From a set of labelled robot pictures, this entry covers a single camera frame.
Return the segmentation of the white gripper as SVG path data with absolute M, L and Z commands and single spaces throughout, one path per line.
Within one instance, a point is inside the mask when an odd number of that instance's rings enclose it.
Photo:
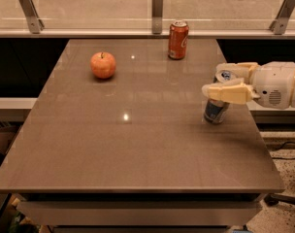
M 221 63 L 216 66 L 215 78 L 220 83 L 202 87 L 207 98 L 239 105 L 254 100 L 273 109 L 295 108 L 294 62 L 273 61 L 262 66 L 256 62 Z

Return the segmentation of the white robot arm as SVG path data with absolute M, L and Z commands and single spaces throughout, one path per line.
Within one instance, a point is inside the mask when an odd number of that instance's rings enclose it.
M 202 87 L 203 94 L 215 101 L 243 105 L 254 101 L 264 108 L 295 108 L 295 63 L 273 61 L 221 63 L 216 81 Z

